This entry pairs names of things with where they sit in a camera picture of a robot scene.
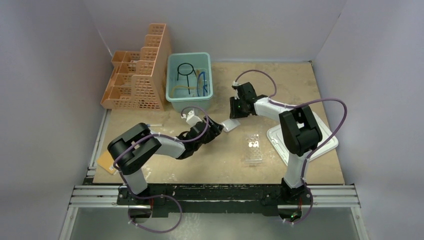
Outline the blue safety glasses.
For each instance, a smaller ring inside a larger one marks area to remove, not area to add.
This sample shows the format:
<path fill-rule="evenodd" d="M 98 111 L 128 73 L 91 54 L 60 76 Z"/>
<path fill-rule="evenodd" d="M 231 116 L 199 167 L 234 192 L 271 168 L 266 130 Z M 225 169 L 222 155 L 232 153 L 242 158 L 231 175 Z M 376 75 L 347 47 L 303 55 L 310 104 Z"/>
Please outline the blue safety glasses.
<path fill-rule="evenodd" d="M 206 72 L 201 71 L 197 74 L 196 94 L 198 97 L 205 97 L 209 93 L 206 80 Z"/>

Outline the amber rubber tubing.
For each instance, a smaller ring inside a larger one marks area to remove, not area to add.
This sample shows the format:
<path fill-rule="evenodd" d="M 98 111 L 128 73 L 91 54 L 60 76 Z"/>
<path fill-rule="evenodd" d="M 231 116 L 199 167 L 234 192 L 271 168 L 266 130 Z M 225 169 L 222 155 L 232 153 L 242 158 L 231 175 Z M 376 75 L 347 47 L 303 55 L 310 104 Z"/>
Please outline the amber rubber tubing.
<path fill-rule="evenodd" d="M 195 71 L 195 76 L 197 77 L 198 72 L 201 72 L 200 70 L 196 70 Z M 188 93 L 188 87 L 187 85 L 176 85 L 174 86 L 170 93 L 169 96 L 171 98 L 191 98 L 191 97 L 198 97 L 197 96 L 197 84 L 196 86 L 190 86 L 190 94 Z"/>

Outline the orange spiral notebook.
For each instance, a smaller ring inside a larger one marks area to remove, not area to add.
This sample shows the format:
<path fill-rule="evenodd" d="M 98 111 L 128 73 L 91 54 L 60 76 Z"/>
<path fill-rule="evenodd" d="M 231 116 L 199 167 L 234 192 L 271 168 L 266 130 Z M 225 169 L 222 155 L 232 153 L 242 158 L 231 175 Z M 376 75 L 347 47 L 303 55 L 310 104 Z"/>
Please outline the orange spiral notebook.
<path fill-rule="evenodd" d="M 103 152 L 96 160 L 97 165 L 106 170 L 109 174 L 114 175 L 117 170 L 114 167 L 114 159 L 108 151 Z"/>

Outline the black ring stand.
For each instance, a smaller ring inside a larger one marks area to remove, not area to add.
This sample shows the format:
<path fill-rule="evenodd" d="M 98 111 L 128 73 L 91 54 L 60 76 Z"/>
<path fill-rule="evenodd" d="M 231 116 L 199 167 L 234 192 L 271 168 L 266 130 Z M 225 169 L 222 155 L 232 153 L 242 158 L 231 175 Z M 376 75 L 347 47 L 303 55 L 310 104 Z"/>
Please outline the black ring stand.
<path fill-rule="evenodd" d="M 190 89 L 190 81 L 189 81 L 189 76 L 191 74 L 195 73 L 195 69 L 194 66 L 191 63 L 188 62 L 183 62 L 181 64 L 178 65 L 177 67 L 177 81 L 180 80 L 180 76 L 184 76 L 186 78 L 186 86 L 188 89 L 188 94 L 191 94 L 191 89 Z"/>

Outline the clear well plate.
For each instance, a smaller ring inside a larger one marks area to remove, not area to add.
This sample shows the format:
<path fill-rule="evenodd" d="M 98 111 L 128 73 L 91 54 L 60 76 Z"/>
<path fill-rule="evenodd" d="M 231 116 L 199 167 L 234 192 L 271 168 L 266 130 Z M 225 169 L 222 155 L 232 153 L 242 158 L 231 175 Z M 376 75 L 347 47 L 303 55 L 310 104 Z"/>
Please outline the clear well plate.
<path fill-rule="evenodd" d="M 245 136 L 244 162 L 249 165 L 260 164 L 263 161 L 263 154 L 260 146 L 258 133 Z"/>

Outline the white paper tag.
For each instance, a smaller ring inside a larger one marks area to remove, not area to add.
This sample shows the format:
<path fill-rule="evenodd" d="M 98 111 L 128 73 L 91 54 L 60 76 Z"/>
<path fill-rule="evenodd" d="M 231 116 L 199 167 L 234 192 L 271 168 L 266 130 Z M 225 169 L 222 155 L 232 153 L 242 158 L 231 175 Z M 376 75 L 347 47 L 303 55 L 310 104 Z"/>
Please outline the white paper tag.
<path fill-rule="evenodd" d="M 226 133 L 229 133 L 230 131 L 234 130 L 238 126 L 241 125 L 241 123 L 237 119 L 227 119 L 220 123 L 223 126 L 223 131 Z"/>

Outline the orange plastic rack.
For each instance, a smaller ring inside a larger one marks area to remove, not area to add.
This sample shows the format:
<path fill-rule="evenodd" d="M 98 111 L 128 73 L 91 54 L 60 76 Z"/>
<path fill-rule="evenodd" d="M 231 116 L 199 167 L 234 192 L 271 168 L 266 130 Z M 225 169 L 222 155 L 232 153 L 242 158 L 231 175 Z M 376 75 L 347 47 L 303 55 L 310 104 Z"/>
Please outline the orange plastic rack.
<path fill-rule="evenodd" d="M 168 25 L 151 23 L 140 50 L 119 50 L 113 54 L 113 71 L 101 106 L 106 110 L 164 110 L 167 64 L 171 53 Z"/>

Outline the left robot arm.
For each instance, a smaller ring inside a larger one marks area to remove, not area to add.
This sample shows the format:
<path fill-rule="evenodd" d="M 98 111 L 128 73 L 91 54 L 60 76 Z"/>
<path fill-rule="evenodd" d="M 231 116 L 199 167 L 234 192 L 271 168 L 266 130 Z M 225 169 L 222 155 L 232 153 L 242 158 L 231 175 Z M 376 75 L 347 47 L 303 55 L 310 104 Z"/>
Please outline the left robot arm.
<path fill-rule="evenodd" d="M 162 155 L 183 160 L 191 157 L 202 145 L 218 137 L 224 126 L 204 118 L 188 131 L 176 137 L 153 132 L 145 123 L 138 123 L 114 140 L 107 150 L 114 160 L 124 183 L 129 186 L 129 197 L 138 205 L 149 199 L 148 184 L 142 166 L 153 156 Z"/>

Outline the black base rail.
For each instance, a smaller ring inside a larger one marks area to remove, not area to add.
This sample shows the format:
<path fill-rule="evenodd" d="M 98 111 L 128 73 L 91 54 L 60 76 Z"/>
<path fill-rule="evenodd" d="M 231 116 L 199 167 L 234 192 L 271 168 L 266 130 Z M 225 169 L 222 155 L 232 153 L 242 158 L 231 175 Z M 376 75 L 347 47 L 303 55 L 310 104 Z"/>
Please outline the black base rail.
<path fill-rule="evenodd" d="M 261 214 L 296 221 L 303 207 L 312 204 L 311 190 L 289 189 L 280 184 L 182 184 L 150 183 L 139 194 L 118 188 L 117 205 L 147 207 L 154 218 L 170 213 Z"/>

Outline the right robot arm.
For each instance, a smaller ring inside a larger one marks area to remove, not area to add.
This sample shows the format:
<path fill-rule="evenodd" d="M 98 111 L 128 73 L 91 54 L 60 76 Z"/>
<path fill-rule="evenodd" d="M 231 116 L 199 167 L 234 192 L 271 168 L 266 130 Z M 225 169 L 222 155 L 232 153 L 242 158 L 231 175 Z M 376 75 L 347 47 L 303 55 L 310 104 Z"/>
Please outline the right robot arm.
<path fill-rule="evenodd" d="M 230 118 L 240 119 L 250 115 L 279 121 L 283 143 L 289 152 L 287 170 L 281 181 L 282 200 L 294 203 L 305 191 L 305 175 L 309 155 L 317 149 L 323 135 L 308 105 L 288 107 L 273 102 L 267 95 L 257 95 L 250 82 L 234 82 L 235 96 L 229 99 Z"/>

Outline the teal plastic tub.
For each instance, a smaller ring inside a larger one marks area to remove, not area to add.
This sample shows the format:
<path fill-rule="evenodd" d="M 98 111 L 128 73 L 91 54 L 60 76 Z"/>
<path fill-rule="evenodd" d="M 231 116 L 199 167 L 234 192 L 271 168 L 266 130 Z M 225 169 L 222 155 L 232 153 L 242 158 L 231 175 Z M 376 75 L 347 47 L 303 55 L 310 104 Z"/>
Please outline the teal plastic tub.
<path fill-rule="evenodd" d="M 214 95 L 211 58 L 207 52 L 174 53 L 167 59 L 165 97 L 173 109 L 208 110 Z"/>

